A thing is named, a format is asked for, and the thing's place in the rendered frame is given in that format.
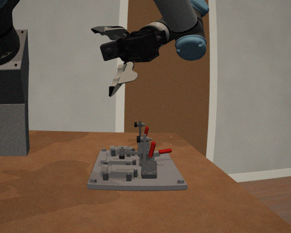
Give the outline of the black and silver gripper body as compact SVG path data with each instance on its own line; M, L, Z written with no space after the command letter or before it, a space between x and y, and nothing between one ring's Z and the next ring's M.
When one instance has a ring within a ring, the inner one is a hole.
M148 30L149 29L149 30ZM145 26L139 31L126 34L126 38L116 41L119 51L119 58L127 61L150 62L159 56L159 47L161 44L167 44L165 30L159 31L153 26ZM156 36L161 38L156 38Z

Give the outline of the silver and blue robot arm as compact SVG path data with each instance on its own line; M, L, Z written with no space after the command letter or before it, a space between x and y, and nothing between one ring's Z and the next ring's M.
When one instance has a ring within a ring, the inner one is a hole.
M0 65L11 61L20 48L19 36L13 27L12 11L20 0L0 0ZM175 39L177 54L194 61L206 53L202 17L209 12L204 0L154 0L162 18L145 26L165 30L168 43ZM144 27L145 27L144 26ZM116 40L102 44L104 61L119 57Z

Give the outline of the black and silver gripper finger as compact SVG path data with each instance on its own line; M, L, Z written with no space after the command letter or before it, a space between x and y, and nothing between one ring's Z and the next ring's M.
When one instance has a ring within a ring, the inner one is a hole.
M127 30L121 26L97 26L91 28L94 33L100 33L101 35L106 35L110 40L118 40L121 43L122 38L127 37Z
M127 61L125 58L124 60L123 64L118 65L117 74L113 78L111 86L109 86L109 97L113 96L122 84L137 79L138 74L132 70L134 67L134 61Z

